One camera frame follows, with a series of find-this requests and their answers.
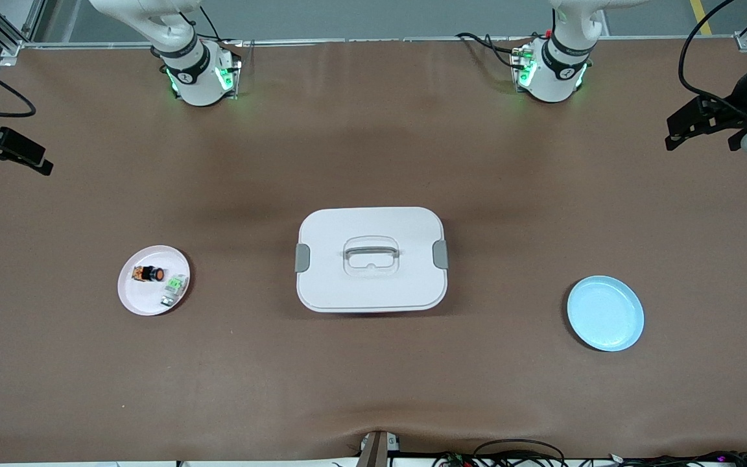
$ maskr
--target clear bottle with green label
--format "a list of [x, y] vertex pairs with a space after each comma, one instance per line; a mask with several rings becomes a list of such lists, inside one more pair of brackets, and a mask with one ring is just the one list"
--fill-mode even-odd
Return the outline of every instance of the clear bottle with green label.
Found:
[[169, 281], [166, 281], [166, 285], [163, 287], [163, 298], [160, 299], [160, 304], [167, 307], [174, 305], [186, 292], [187, 283], [189, 283], [189, 278], [184, 274], [177, 274], [169, 278]]

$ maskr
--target white storage box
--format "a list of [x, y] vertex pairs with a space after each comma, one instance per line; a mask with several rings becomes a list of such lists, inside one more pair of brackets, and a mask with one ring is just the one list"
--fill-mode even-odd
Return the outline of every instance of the white storage box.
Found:
[[442, 222], [425, 208], [320, 210], [296, 245], [296, 289], [321, 313], [428, 310], [448, 287]]

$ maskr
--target small bottle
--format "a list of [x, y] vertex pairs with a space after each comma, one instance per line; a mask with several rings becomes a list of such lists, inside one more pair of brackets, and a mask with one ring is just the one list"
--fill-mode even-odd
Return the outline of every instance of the small bottle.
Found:
[[170, 278], [163, 287], [163, 298], [160, 299], [160, 304], [167, 307], [174, 305], [184, 295], [187, 282], [187, 277], [184, 274], [178, 274]]
[[136, 266], [131, 272], [131, 278], [135, 281], [163, 281], [166, 272], [155, 266]]

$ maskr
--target gray latch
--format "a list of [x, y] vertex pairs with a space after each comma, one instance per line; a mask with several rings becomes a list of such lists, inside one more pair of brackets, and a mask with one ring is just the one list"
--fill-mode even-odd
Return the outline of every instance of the gray latch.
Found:
[[296, 272], [305, 272], [311, 266], [311, 247], [296, 243]]
[[431, 248], [434, 266], [439, 269], [448, 269], [448, 248], [445, 247], [445, 240], [434, 242]]

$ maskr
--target gray handle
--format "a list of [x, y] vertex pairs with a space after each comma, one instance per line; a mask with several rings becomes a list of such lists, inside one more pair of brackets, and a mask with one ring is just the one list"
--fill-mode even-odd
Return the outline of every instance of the gray handle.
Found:
[[394, 247], [355, 247], [344, 251], [344, 257], [351, 257], [355, 254], [390, 254], [397, 257], [399, 251]]

